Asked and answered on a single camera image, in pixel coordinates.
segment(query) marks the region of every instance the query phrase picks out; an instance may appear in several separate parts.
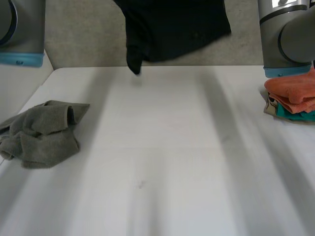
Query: metal cylinder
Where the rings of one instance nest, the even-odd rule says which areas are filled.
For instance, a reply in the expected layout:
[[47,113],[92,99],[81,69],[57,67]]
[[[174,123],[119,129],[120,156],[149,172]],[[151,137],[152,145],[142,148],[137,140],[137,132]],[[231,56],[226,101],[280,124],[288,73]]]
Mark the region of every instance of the metal cylinder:
[[315,60],[315,7],[285,25],[281,47],[292,61],[307,63]]

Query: white table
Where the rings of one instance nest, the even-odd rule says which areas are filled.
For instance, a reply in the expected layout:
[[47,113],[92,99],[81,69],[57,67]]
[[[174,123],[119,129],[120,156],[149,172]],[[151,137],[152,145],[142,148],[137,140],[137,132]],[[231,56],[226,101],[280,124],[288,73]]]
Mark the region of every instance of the white table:
[[90,103],[81,152],[0,167],[0,236],[315,235],[315,127],[263,113],[261,66],[55,71],[22,111]]

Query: floor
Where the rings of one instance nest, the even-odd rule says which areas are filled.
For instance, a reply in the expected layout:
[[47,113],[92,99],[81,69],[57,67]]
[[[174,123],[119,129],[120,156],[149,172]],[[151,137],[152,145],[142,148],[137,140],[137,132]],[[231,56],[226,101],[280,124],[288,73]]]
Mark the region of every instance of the floor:
[[[46,2],[45,47],[55,69],[126,65],[125,19],[112,0]],[[257,0],[225,6],[231,37],[162,65],[262,65]]]

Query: black cloth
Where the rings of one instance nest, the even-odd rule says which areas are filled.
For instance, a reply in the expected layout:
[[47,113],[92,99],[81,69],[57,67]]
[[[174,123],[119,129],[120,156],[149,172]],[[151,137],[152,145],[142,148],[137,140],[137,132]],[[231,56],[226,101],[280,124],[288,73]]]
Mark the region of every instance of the black cloth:
[[174,59],[229,35],[224,0],[114,0],[126,18],[127,63]]

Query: cloth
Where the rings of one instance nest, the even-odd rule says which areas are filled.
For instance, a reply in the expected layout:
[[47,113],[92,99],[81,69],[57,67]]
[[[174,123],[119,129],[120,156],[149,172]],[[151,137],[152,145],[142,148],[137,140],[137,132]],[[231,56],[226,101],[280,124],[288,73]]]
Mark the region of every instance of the cloth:
[[273,78],[265,83],[270,97],[292,114],[315,110],[315,69],[305,75]]
[[127,64],[174,59],[231,33],[224,0],[114,0],[126,18]]
[[300,112],[292,114],[288,110],[286,110],[280,103],[278,104],[277,116],[291,119],[291,120],[308,120],[315,121],[315,111],[307,113]]
[[289,123],[293,123],[293,124],[305,124],[305,125],[315,125],[314,121],[308,121],[308,120],[293,120],[293,119],[288,119],[288,118],[284,118],[284,117],[279,117],[277,116],[277,110],[278,110],[278,106],[280,104],[273,98],[269,97],[267,100],[267,104],[265,106],[264,109],[264,113],[272,115],[273,117],[289,122]]
[[72,127],[88,104],[48,101],[0,124],[0,155],[28,169],[51,168],[79,152]]

